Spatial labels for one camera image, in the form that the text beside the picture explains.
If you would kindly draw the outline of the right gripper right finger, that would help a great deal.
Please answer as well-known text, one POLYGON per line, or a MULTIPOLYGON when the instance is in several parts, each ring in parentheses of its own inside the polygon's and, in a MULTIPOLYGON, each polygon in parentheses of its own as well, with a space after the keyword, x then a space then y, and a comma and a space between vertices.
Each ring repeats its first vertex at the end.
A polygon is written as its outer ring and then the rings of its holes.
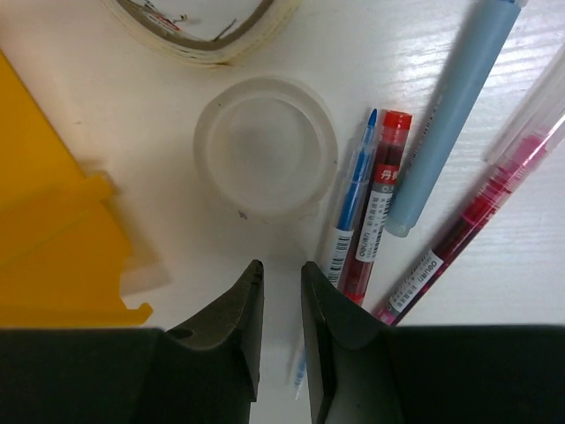
POLYGON ((389 327, 301 270, 315 423, 561 423, 558 325, 389 327))

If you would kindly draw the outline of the blue highlighter pen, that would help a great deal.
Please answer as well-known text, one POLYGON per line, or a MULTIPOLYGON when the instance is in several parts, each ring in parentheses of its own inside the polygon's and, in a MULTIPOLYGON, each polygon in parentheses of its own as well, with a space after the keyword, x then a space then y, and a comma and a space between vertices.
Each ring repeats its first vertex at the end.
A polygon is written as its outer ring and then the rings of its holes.
POLYGON ((525 1, 481 1, 441 76, 417 150, 389 210, 386 230, 405 238, 416 225, 525 1))

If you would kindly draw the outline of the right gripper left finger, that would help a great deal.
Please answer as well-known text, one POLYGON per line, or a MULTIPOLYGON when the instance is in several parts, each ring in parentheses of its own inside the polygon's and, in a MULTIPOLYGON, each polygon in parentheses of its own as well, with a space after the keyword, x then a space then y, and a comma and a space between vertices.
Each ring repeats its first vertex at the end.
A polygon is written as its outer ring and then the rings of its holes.
POLYGON ((260 381, 264 267, 168 330, 5 329, 4 423, 246 423, 260 381))

